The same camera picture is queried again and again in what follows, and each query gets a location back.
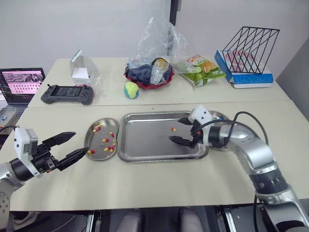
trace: wire rack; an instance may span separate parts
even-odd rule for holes
[[[263,73],[279,31],[242,27],[222,51],[228,69],[234,73]]]

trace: white wall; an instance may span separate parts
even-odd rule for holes
[[[309,40],[279,75],[277,82],[309,120]]]
[[[150,16],[169,19],[170,0],[0,0],[0,68],[43,67],[79,49],[129,57]]]
[[[267,65],[277,78],[309,36],[309,1],[183,0],[176,26],[193,55],[214,55],[242,26],[280,29]]]

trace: snack bag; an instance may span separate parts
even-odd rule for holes
[[[203,86],[212,79],[225,76],[225,73],[217,65],[200,55],[195,55],[184,62],[174,64],[173,68],[195,87]]]

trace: white table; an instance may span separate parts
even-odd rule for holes
[[[257,102],[289,100],[280,86],[274,82],[270,88],[235,89],[226,78],[211,81],[207,86],[193,87],[184,77],[173,76],[172,81],[158,89],[144,90],[140,88],[137,99],[128,99],[124,95],[127,79],[124,71],[128,58],[93,58],[101,77],[101,84],[105,88],[106,96],[94,98],[92,105],[149,105],[149,104],[184,104],[204,102]],[[70,77],[70,60],[58,59],[43,85],[32,99],[29,107],[59,107],[78,106],[77,102],[55,102],[51,105],[41,101],[42,94],[50,85],[74,85]]]
[[[78,106],[28,108],[18,124],[33,128],[40,142],[63,131],[77,134],[52,149],[62,159],[83,147],[92,122],[116,120],[129,112],[191,110],[197,104]],[[287,182],[299,198],[309,197],[308,121],[292,101],[206,103],[232,118],[240,110],[254,114],[264,125],[270,147]],[[262,138],[258,125],[247,116],[239,120]],[[0,163],[16,158],[11,134],[0,152]],[[252,203],[254,188],[236,155],[212,150],[200,160],[125,163],[117,156],[99,162],[84,157],[60,172],[31,179],[15,192],[11,210],[90,210],[180,205]]]

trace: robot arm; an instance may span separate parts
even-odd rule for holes
[[[38,145],[38,138],[32,129],[15,129],[14,148],[18,159],[0,164],[0,229],[7,226],[12,193],[23,187],[25,181],[40,178],[43,173],[54,169],[62,171],[86,154],[88,147],[77,149],[58,161],[50,153],[51,147],[65,143],[75,134],[64,132]]]
[[[200,105],[188,118],[179,120],[186,125],[192,125],[193,141],[178,136],[171,136],[170,140],[190,147],[197,143],[224,144],[231,125],[217,127],[209,124],[201,128],[201,125],[212,121],[209,115]],[[249,175],[255,194],[263,204],[262,216],[268,228],[272,227],[274,231],[280,232],[297,226],[309,227],[306,211],[292,187],[286,183],[269,146],[264,141],[247,127],[236,124],[226,147],[237,155],[243,169]]]

